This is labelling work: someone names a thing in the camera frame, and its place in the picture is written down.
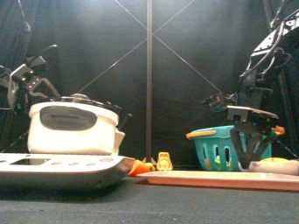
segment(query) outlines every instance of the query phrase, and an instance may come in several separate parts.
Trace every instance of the metal pole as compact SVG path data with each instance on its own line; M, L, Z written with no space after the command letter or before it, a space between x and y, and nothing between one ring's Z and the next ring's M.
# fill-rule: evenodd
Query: metal pole
M152 0L147 0L146 162L152 160Z

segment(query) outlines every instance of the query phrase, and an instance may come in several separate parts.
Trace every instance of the white rice cooker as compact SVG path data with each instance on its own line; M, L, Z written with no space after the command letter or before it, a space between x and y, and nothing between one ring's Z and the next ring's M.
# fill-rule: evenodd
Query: white rice cooker
M86 95L51 97L31 107L28 150L42 154L118 155L119 107Z

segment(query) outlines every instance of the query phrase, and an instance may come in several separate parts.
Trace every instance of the teal laundry basket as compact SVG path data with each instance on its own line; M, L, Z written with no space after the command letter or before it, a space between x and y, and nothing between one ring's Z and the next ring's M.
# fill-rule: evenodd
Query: teal laundry basket
M230 126L208 129L198 129L187 134L187 138L195 143L200 166L206 171L239 172L239 157L231 141ZM240 133L243 149L246 150L246 138ZM271 144L266 147L263 158L271 158Z

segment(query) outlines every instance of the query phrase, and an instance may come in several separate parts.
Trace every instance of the black backdrop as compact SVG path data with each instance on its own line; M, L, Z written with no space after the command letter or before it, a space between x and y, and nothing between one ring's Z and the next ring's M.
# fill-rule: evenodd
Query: black backdrop
M270 2L277 9L278 1ZM299 7L297 1L290 2L286 15ZM28 57L47 46L58 45L56 50L43 55L48 66L42 76L51 80L62 95L82 92L95 101L115 103L134 115L124 128L120 155L143 159L147 1L27 0L22 3L32 27L30 32L24 31L18 1L0 2L0 65L11 68L20 65L20 60L15 59L22 57L20 46L28 46L23 49ZM194 143L186 139L186 134L230 124L227 113L211 113L200 102L219 90L224 93L236 90L248 57L269 34L263 1L154 0L152 12L152 157L156 159L159 151L168 151L174 165L198 165ZM6 107L6 89L2 89L2 102ZM286 126L285 110L279 107L275 110L281 111ZM2 110L0 113L4 127L10 112ZM2 127L3 148L30 127L26 114L11 116L8 135ZM26 139L10 151L26 151Z

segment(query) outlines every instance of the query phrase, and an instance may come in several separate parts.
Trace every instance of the table surface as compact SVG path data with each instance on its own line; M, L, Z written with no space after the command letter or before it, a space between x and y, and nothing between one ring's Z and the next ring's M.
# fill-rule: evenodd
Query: table surface
M95 191L0 190L0 223L299 223L299 193L151 185Z

